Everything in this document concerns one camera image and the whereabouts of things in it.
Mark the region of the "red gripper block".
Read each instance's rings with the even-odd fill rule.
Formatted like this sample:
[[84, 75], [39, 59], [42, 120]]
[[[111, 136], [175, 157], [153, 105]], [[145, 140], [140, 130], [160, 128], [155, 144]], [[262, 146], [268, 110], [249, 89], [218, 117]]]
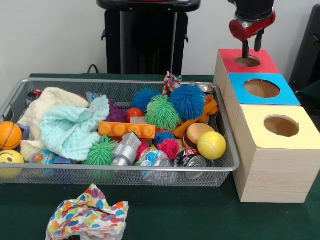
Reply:
[[266, 28], [271, 26], [276, 20], [276, 12], [273, 9], [265, 18], [259, 20], [244, 20], [236, 16], [229, 23], [232, 36], [242, 42], [242, 58], [249, 57], [248, 39], [256, 35], [254, 50], [259, 52], [262, 47], [262, 37]]

